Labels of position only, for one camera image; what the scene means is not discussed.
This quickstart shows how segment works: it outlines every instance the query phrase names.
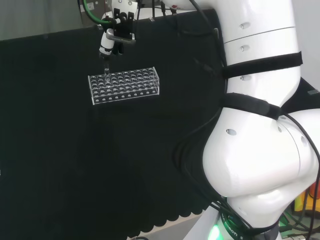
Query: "black backdrop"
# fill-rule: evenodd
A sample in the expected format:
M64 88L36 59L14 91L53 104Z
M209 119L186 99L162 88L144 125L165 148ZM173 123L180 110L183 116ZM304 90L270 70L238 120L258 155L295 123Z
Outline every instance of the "black backdrop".
M195 12L179 22L208 31ZM96 28L0 42L1 240L124 240L207 207L171 154L218 109L213 39L178 36L163 18L138 31L110 70L155 67L160 96L98 106L87 79L103 73ZM286 109L319 107L310 89L302 81Z

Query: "black velcro strap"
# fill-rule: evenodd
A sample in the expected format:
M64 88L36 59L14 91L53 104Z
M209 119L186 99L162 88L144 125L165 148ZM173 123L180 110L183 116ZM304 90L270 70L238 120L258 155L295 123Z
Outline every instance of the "black velcro strap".
M280 107L267 101L240 93L227 93L220 102L223 108L238 109L277 120L282 115Z
M243 75L298 67L301 64L303 64L302 54L301 52L297 52L229 65L222 69L222 76L225 79L229 79Z

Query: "white wall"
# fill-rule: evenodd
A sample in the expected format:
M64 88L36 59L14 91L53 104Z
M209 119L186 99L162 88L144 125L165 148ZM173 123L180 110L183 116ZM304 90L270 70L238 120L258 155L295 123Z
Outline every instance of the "white wall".
M301 76L320 90L320 0L292 0L292 3L303 59Z

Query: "green cable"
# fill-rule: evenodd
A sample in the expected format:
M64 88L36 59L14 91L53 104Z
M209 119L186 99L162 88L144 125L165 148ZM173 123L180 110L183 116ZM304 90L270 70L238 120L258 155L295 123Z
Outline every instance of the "green cable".
M94 20L97 24L109 24L110 21L104 21L97 18L95 15L92 14L92 12L88 9L87 0L83 0L83 7L85 8L85 11L88 13L88 15Z

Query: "black cable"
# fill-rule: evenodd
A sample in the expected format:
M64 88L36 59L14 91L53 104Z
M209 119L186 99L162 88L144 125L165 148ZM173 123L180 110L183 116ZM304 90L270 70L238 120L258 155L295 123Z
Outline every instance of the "black cable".
M297 120L295 120L292 116L290 116L288 113L284 113L284 115L288 119L290 119L292 122L294 122L294 124L297 125L298 128L301 130L301 132L304 134L304 136L308 140L309 144L313 148L315 155L316 155L318 162L319 162L318 173L317 173L316 179L315 179L315 191L314 191L314 198L313 198L313 204L312 204L311 222L310 222L309 232L306 237L306 240L309 240L311 234L313 233L314 221L315 221L315 217L316 217L316 204L317 204L318 186L319 186L319 179L320 179L320 154L319 154L318 149L315 146L314 142L312 141L311 137L306 132L306 130L300 125L300 123Z
M205 15L204 11L202 11L202 9L200 8L200 6L195 2L195 0L189 0L192 5L195 7L195 9L197 10L198 13L201 14L203 20L206 22L206 24L209 26L211 32L213 35L215 35L215 31L214 31L214 28L211 26L210 22L209 22L209 19L207 18L207 16Z
M152 0L152 17L153 17L153 19L156 18L156 14L155 14L155 0Z
M221 46L219 43L219 39L216 38L216 32L215 29L211 26L209 19L207 18L207 16L205 15L204 11L202 11L202 9L200 8L200 6L195 2L195 0L189 0L192 5L195 7L195 9L197 10L197 12L202 16L203 20L206 22L206 24L209 26L211 33L214 36L214 42L215 45L217 46L217 50L218 50L218 54L220 56L220 60L222 62L222 66L225 67L227 66L227 61L225 60L225 58L222 56L222 50L221 50Z
M142 0L138 0L138 14L136 16L136 24L135 24L135 37L138 36L138 20L139 20L139 16L140 16L140 9L141 9L141 5L142 5Z
M154 8L155 9L162 9L160 6L155 6Z

